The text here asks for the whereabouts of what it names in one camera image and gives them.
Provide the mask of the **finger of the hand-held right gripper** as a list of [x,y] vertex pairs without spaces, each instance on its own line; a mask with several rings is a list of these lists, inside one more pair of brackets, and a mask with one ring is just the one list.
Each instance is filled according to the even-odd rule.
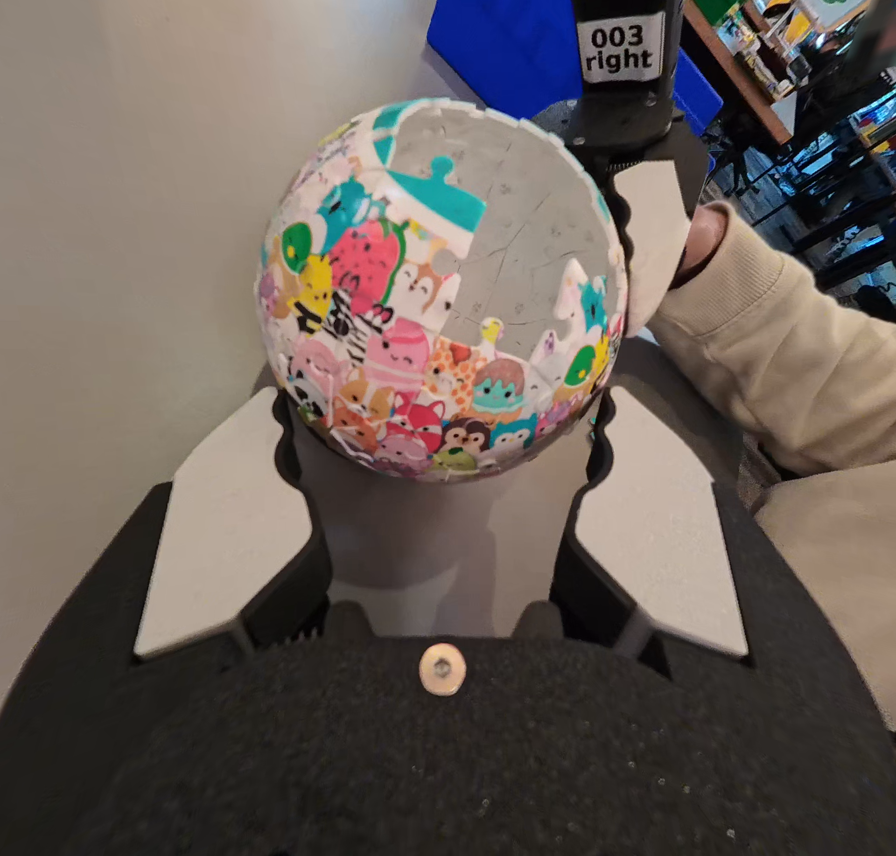
[[613,186],[628,212],[625,335],[631,338],[656,314],[677,274],[690,219],[674,162],[639,163],[617,173]]

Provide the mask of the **colourful puzzle ball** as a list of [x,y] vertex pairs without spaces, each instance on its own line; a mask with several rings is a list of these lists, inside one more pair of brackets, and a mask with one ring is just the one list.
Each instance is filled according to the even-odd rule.
[[599,402],[624,334],[623,244],[554,133],[446,98],[323,138],[263,235],[274,379],[342,458],[494,476]]

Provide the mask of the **blue plastic bin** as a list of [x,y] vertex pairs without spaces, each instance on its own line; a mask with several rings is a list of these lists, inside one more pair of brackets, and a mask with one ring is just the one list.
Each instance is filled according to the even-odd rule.
[[571,0],[437,0],[427,41],[490,109],[533,123],[581,96]]

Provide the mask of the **person's right hand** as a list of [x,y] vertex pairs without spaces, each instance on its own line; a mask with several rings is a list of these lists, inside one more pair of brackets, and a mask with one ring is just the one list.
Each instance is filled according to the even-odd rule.
[[689,283],[711,262],[727,234],[729,210],[729,204],[722,201],[696,208],[670,291]]

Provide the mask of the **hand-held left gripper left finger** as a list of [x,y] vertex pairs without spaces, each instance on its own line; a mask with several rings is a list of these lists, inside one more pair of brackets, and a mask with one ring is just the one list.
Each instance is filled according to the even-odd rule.
[[176,470],[133,654],[226,634],[244,650],[296,638],[326,609],[332,562],[301,485],[285,392],[259,390]]

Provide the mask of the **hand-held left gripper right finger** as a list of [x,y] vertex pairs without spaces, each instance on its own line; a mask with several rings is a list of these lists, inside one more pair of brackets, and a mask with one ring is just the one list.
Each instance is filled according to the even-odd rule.
[[623,388],[603,396],[552,596],[577,631],[636,659],[656,635],[740,660],[748,645],[713,479]]

